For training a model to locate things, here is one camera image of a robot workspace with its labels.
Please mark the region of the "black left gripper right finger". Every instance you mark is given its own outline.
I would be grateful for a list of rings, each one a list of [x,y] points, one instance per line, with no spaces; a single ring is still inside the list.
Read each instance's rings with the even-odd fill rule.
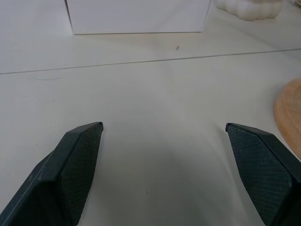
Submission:
[[[243,185],[265,226],[301,226],[301,161],[266,131],[227,123]]]

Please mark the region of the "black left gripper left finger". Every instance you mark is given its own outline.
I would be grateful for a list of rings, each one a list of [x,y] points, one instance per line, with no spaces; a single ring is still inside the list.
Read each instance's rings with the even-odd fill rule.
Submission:
[[[0,226],[77,226],[94,179],[103,123],[78,126],[31,171]]]

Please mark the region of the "round wooden board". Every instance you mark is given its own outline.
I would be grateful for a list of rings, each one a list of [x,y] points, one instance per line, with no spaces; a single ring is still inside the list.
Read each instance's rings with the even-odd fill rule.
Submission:
[[[277,127],[301,160],[301,77],[287,83],[274,104]]]

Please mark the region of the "white bubble-shaped ceramic object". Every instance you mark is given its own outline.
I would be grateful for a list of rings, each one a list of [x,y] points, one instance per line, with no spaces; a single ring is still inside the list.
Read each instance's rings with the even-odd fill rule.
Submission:
[[[214,0],[217,8],[246,21],[274,19],[284,0]]]

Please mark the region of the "white rectangular box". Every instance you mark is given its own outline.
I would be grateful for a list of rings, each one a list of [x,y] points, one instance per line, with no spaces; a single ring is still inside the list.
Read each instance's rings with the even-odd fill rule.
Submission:
[[[202,32],[211,0],[65,0],[74,34]]]

